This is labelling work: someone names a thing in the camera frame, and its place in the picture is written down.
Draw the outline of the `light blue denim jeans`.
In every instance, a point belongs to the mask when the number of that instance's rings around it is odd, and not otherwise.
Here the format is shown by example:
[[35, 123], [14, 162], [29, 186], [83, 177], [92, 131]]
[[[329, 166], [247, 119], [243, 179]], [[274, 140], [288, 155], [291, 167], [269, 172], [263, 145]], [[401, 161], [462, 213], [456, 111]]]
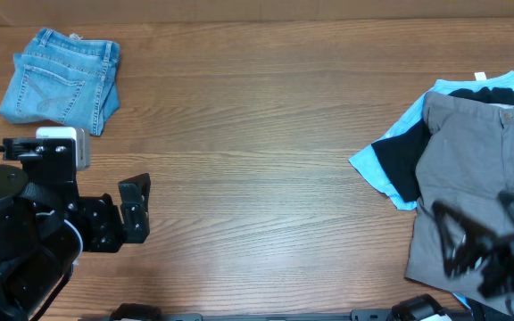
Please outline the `light blue denim jeans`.
[[100, 136], [120, 108], [116, 75], [120, 45], [84, 40], [41, 29], [21, 53], [0, 104], [0, 115], [14, 124], [49, 120]]

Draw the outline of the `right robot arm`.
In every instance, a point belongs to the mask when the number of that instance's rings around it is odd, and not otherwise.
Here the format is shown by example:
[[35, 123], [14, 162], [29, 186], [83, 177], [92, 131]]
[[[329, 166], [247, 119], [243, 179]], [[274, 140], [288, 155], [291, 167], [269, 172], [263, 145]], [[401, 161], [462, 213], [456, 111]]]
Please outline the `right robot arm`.
[[477, 204], [418, 200], [407, 278], [514, 317], [514, 191]]

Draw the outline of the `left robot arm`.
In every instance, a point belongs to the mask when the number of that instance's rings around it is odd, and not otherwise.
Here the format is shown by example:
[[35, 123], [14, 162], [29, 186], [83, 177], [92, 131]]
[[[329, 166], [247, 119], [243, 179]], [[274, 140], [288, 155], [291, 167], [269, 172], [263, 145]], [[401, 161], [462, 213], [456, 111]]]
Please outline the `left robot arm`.
[[151, 179], [82, 197], [72, 138], [5, 138], [0, 145], [0, 320], [38, 320], [70, 281], [80, 254], [116, 253], [150, 234]]

